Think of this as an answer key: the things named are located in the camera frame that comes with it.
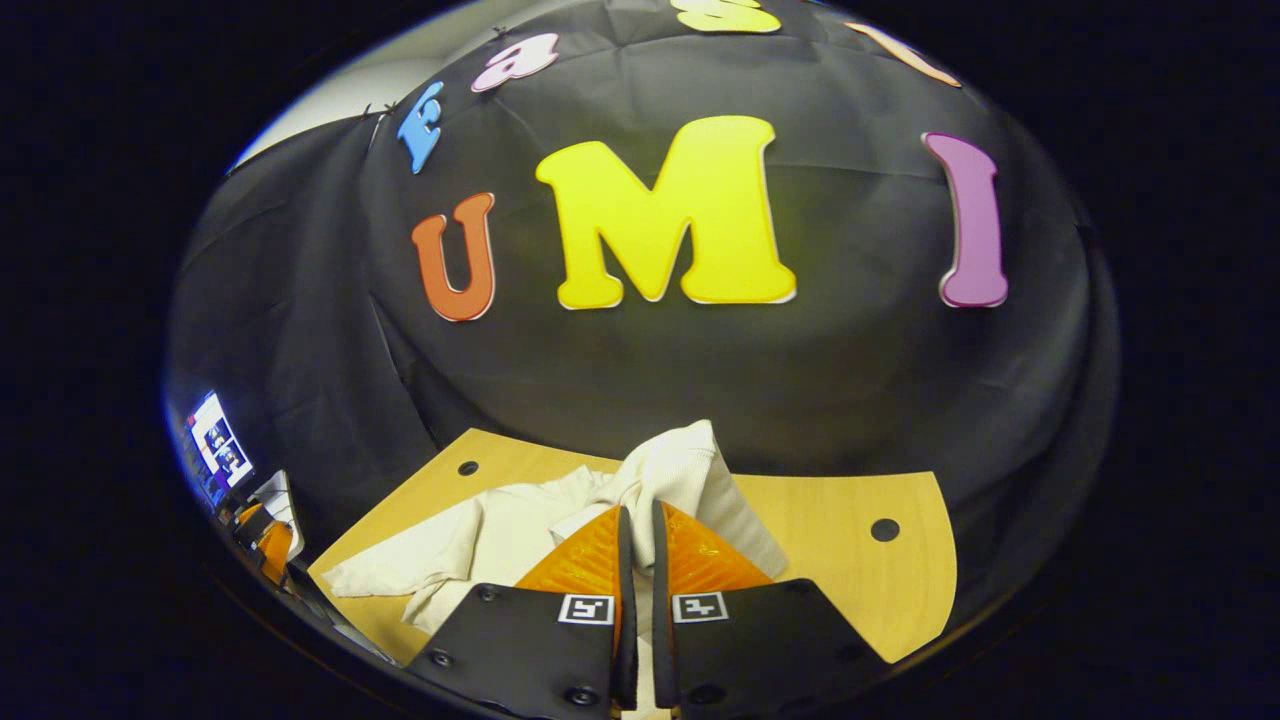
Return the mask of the computer monitor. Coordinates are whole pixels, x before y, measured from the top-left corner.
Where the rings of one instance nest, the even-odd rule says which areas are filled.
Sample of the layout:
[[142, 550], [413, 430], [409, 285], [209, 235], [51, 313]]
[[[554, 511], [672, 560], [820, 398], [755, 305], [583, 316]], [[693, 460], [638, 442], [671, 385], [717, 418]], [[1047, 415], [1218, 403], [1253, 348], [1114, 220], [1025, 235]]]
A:
[[218, 393], [207, 392], [186, 416], [180, 441], [196, 496], [212, 514], [237, 507], [257, 468], [233, 432]]

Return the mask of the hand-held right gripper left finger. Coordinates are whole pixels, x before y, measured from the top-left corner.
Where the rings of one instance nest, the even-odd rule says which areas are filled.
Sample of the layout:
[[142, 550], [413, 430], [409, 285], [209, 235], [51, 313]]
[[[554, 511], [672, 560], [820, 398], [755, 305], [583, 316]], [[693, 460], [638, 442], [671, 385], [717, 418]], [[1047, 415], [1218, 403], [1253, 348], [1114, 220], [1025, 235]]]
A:
[[620, 720], [637, 706], [632, 561], [614, 506], [516, 584], [476, 584], [408, 670], [507, 720]]

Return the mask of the white desk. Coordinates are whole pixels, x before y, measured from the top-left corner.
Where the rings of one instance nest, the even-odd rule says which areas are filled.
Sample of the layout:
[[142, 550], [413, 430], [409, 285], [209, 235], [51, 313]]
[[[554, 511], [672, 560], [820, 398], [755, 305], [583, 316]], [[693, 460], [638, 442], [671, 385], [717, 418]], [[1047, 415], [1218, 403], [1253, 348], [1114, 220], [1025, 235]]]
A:
[[291, 483], [285, 470], [275, 471], [250, 496], [250, 500], [262, 503], [274, 520], [289, 527], [292, 541], [285, 560], [293, 562], [305, 547], [305, 538], [300, 520], [294, 515]]

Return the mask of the black backdrop cloth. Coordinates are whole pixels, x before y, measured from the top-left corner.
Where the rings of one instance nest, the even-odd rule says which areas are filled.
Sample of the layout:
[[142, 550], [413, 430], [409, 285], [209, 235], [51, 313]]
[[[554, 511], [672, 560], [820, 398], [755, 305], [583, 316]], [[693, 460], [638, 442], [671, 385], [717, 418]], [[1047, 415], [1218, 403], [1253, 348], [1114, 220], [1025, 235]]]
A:
[[[952, 625], [1023, 588], [1116, 405], [1094, 223], [973, 85], [832, 6], [762, 8], [778, 29], [545, 0], [389, 111], [242, 161], [175, 274], [172, 414], [219, 396], [250, 459], [294, 482], [310, 559], [468, 429], [621, 457], [708, 419], [735, 471], [933, 471]], [[726, 115], [774, 129], [742, 159], [797, 281], [782, 302], [685, 293], [735, 238], [621, 186], [650, 188], [682, 128]]]

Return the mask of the cream sweater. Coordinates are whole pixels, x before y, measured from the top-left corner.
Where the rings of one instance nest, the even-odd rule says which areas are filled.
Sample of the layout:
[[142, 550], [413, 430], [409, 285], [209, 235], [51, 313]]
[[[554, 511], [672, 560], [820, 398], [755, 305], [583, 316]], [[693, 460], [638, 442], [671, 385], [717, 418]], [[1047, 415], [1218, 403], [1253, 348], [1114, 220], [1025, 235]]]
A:
[[541, 484], [517, 483], [475, 495], [323, 574], [339, 597], [407, 600], [401, 620], [435, 632], [479, 582], [513, 585], [576, 530], [616, 505], [628, 510], [637, 591], [640, 691], [637, 716], [655, 708], [652, 691], [654, 501], [695, 518], [769, 579], [788, 560], [731, 477], [713, 425], [699, 420], [639, 445], [617, 471], [577, 468]]

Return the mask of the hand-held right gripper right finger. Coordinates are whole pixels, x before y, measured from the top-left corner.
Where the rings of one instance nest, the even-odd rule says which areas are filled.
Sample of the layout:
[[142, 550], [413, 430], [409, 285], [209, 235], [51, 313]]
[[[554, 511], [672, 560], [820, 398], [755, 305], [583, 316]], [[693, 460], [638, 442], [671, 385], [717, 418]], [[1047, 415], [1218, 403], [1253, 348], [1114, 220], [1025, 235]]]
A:
[[773, 582], [673, 505], [652, 505], [655, 703], [677, 720], [831, 720], [890, 665], [808, 578]]

